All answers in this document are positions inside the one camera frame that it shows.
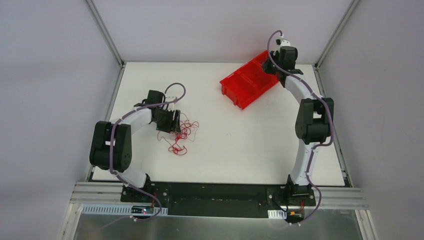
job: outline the tangled red thread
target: tangled red thread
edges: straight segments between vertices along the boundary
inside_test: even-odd
[[[159,138],[159,134],[161,133],[160,131],[157,133],[157,140],[161,141],[162,139],[164,139],[168,144],[169,144],[169,148],[168,151],[174,153],[175,155],[178,156],[183,156],[187,153],[187,148],[186,146],[181,146],[178,144],[178,142],[180,140],[189,140],[191,142],[194,142],[196,139],[196,132],[197,129],[199,128],[199,122],[198,121],[194,121],[194,122],[190,122],[189,118],[181,112],[182,115],[185,116],[186,120],[185,121],[179,121],[180,125],[179,128],[181,129],[181,132],[172,132],[171,134],[171,141],[174,141],[173,144],[171,144],[165,137],[161,136]],[[194,137],[193,140],[191,140],[189,138],[189,136],[194,133]]]

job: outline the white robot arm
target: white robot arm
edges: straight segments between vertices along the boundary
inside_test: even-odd
[[[166,97],[164,93],[150,90],[146,99],[130,111],[130,115],[111,122],[99,121],[94,128],[90,151],[90,163],[103,170],[110,170],[110,148],[113,144],[113,171],[118,178],[143,188],[149,176],[140,170],[140,163],[131,161],[131,135],[145,125],[156,123],[156,129],[163,132],[180,132],[180,111],[174,110],[176,97]],[[111,142],[113,125],[117,123],[114,141]]]
[[[262,65],[263,71],[277,75],[282,86],[289,90],[299,103],[295,124],[299,147],[296,162],[283,191],[285,203],[299,205],[300,201],[314,199],[310,177],[320,146],[331,136],[333,123],[330,121],[333,119],[334,101],[312,91],[304,80],[302,71],[296,69],[298,50],[292,47],[282,34],[276,40],[279,49],[269,51],[272,36],[268,40],[269,58]]]

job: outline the white tabletop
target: white tabletop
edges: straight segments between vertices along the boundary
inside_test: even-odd
[[[298,138],[295,121],[299,104],[279,83],[244,110],[221,93],[220,80],[241,67],[239,63],[128,62],[110,119],[120,118],[147,97],[149,90],[163,92],[174,82],[185,85],[186,96],[175,108],[200,127],[195,141],[181,141],[188,152],[177,156],[157,140],[155,124],[132,136],[132,161],[152,181],[285,184],[295,164]],[[297,65],[318,92],[311,65]],[[168,91],[180,96],[182,89]],[[93,180],[115,180],[108,171],[95,169]],[[317,185],[343,186],[334,146],[322,147],[312,174]]]

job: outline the white wall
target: white wall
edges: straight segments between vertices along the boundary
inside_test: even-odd
[[[364,0],[321,68],[380,239],[424,234],[424,1]]]
[[[281,29],[315,63],[351,0],[95,0],[125,61],[246,62]]]
[[[0,239],[56,239],[117,74],[84,1],[0,2]]]

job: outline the black mounting plate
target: black mounting plate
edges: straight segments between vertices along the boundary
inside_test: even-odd
[[[148,182],[144,188],[156,194],[168,215],[268,218],[268,210],[279,210],[280,206],[300,206],[300,200],[284,202],[284,185],[223,184],[223,183],[180,183]],[[315,197],[304,201],[305,206],[315,206]],[[123,187],[121,202],[151,203],[152,198]]]

